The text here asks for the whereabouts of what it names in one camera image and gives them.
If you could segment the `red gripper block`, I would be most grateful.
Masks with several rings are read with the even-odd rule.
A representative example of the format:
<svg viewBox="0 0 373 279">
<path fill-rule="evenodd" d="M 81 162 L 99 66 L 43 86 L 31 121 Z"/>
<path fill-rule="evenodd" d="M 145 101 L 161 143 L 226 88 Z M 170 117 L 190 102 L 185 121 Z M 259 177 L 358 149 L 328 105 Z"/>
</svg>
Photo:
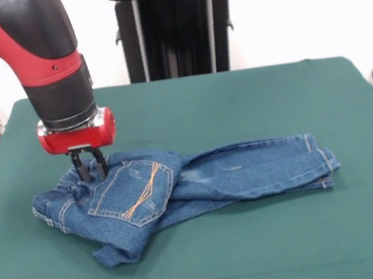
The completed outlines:
<svg viewBox="0 0 373 279">
<path fill-rule="evenodd" d="M 94 117 L 75 129 L 53 132 L 48 130 L 42 121 L 37 125 L 38 139 L 43 149 L 51 155 L 70 153 L 71 162 L 78 176 L 85 182 L 92 181 L 92 176 L 80 159 L 80 151 L 75 150 L 90 147 L 90 152 L 97 162 L 100 178 L 106 178 L 107 161 L 98 147 L 112 145 L 115 133 L 115 118 L 107 106 L 98 108 Z"/>
</svg>

